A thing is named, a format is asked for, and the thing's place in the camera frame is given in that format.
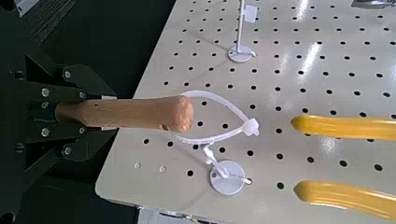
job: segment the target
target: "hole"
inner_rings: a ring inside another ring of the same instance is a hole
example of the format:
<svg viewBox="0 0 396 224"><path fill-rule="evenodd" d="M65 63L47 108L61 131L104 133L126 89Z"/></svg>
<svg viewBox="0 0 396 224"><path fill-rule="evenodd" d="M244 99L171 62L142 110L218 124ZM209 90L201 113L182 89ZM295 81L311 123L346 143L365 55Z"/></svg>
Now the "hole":
<svg viewBox="0 0 396 224"><path fill-rule="evenodd" d="M382 166L381 166L380 164L374 165L374 168L375 168L377 171L379 171L379 172L382 171Z"/></svg>
<svg viewBox="0 0 396 224"><path fill-rule="evenodd" d="M283 189L283 188L285 188L285 185L282 182L279 182L279 183L276 184L276 187L278 189Z"/></svg>
<svg viewBox="0 0 396 224"><path fill-rule="evenodd" d="M193 175L194 175L194 171L189 170L189 171L187 172L187 176L193 176Z"/></svg>
<svg viewBox="0 0 396 224"><path fill-rule="evenodd" d="M134 164L135 169L139 169L140 167L142 167L142 164L140 162Z"/></svg>
<svg viewBox="0 0 396 224"><path fill-rule="evenodd" d="M340 165L342 167L347 167L347 162L346 161L340 161Z"/></svg>
<svg viewBox="0 0 396 224"><path fill-rule="evenodd" d="M314 163L314 161L315 161L315 159L314 159L313 157L308 157L308 158L306 158L306 160L307 160L309 163Z"/></svg>

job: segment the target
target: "white pegboard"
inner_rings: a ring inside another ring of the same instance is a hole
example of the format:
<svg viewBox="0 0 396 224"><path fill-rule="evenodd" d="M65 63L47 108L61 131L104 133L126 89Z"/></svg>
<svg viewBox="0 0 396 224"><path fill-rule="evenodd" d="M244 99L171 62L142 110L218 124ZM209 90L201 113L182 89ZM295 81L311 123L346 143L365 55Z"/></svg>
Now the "white pegboard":
<svg viewBox="0 0 396 224"><path fill-rule="evenodd" d="M242 44L258 58L232 63L239 2L178 0L135 98L183 91L218 94L260 123L259 137L215 144L220 160L237 161L253 185L216 193L203 152L168 133L121 129L96 184L113 202L139 204L232 223L379 223L358 212L301 202L294 186L328 180L396 194L395 143L298 133L290 120L321 116L396 119L396 9L353 8L351 1L247 0L260 8L245 23ZM240 126L227 108L194 100L202 137Z"/></svg>

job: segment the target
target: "white plastic stand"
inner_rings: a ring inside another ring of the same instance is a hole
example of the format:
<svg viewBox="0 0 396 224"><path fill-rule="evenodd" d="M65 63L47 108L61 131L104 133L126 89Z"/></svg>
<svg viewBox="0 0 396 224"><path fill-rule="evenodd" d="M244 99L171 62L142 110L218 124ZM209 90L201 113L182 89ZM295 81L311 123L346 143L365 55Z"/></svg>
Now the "white plastic stand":
<svg viewBox="0 0 396 224"><path fill-rule="evenodd" d="M245 0L240 0L239 7L239 23L238 23L238 37L236 40L236 46L233 46L228 51L228 57L236 63L245 63L251 59L251 57L257 57L257 54L247 46L241 46L242 39L242 25L246 16L245 11Z"/></svg>

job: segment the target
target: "black metal bracket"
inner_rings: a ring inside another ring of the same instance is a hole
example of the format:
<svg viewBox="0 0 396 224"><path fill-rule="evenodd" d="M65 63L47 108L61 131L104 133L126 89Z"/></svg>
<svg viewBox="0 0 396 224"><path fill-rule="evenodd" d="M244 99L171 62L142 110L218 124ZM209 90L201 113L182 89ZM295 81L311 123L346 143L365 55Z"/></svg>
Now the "black metal bracket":
<svg viewBox="0 0 396 224"><path fill-rule="evenodd" d="M118 131L58 122L56 105L116 93L89 66L57 65L22 33L15 10L0 7L0 34L0 221L13 221L23 192L53 164L89 160Z"/></svg>

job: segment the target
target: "white round base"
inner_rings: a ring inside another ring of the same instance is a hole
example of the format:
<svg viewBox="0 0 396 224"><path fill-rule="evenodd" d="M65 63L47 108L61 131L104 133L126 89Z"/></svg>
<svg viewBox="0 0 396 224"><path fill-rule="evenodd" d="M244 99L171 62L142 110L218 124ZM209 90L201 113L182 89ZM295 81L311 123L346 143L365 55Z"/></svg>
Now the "white round base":
<svg viewBox="0 0 396 224"><path fill-rule="evenodd" d="M219 162L225 169L227 169L230 177L222 178L215 167L210 171L210 183L212 187L220 194L233 195L239 192L244 186L245 173L241 166L234 161Z"/></svg>
<svg viewBox="0 0 396 224"><path fill-rule="evenodd" d="M236 63L245 63L247 61L249 61L252 57L252 50L249 47L246 46L241 46L239 48L240 52L238 53L236 51L236 46L233 46L229 51L228 51L228 57L236 62Z"/></svg>

